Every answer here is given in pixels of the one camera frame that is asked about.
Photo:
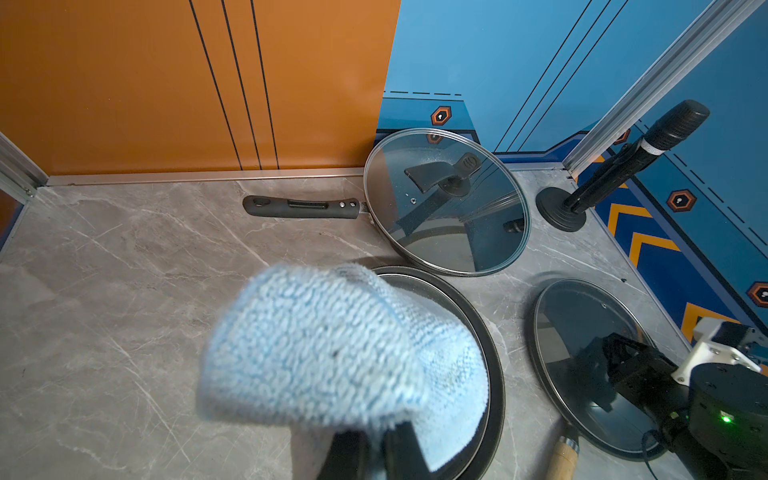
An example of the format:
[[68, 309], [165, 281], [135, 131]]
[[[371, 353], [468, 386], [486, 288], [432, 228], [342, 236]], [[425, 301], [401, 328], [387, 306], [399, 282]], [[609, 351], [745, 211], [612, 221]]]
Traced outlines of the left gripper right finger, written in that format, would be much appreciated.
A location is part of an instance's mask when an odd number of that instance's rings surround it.
[[432, 478], [411, 422], [399, 423], [384, 434], [383, 458], [388, 480]]

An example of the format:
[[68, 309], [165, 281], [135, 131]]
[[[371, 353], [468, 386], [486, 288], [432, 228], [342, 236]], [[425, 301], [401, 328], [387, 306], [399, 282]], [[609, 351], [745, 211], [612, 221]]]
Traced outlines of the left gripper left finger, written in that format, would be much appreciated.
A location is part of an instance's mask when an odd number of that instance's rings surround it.
[[361, 431], [334, 435], [317, 480], [365, 480], [370, 478], [370, 442]]

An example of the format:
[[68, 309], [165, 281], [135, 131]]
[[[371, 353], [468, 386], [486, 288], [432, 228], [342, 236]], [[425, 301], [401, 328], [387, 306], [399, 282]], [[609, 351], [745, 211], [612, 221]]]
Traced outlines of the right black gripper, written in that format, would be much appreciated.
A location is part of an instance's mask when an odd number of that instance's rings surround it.
[[678, 409], [677, 366], [655, 347], [613, 333], [603, 339], [608, 380], [614, 390], [645, 414]]

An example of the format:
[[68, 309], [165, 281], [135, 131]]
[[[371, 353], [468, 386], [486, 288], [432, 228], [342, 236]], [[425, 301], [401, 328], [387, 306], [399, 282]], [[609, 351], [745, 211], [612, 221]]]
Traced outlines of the light blue microfibre cloth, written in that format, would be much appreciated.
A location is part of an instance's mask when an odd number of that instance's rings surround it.
[[241, 290], [201, 360], [198, 414], [361, 431], [379, 440], [427, 404], [405, 297], [359, 264], [278, 265]]

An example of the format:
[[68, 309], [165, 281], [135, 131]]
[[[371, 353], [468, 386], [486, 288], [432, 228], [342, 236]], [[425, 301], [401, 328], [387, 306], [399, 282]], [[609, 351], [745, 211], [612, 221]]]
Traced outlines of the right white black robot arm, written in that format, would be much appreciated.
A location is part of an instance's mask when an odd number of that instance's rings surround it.
[[611, 334], [602, 341], [609, 382], [653, 422], [640, 441], [675, 454], [694, 479], [767, 477], [767, 377], [742, 365], [706, 362], [687, 385], [654, 347]]

